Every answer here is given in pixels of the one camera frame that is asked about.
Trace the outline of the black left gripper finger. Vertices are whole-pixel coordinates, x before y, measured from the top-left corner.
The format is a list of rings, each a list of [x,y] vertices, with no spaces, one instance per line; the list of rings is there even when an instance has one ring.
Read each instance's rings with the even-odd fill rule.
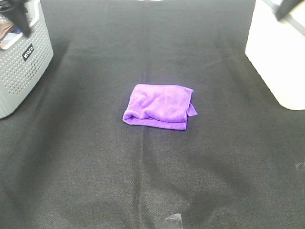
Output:
[[[30,37],[31,28],[25,7],[27,2],[27,0],[1,0],[0,13],[17,26],[26,37]]]

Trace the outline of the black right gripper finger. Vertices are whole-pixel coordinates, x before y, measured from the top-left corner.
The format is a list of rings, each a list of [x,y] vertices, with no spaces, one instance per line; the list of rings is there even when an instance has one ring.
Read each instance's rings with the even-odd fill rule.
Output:
[[[278,21],[284,19],[290,11],[298,6],[303,0],[283,0],[275,10],[275,17]]]

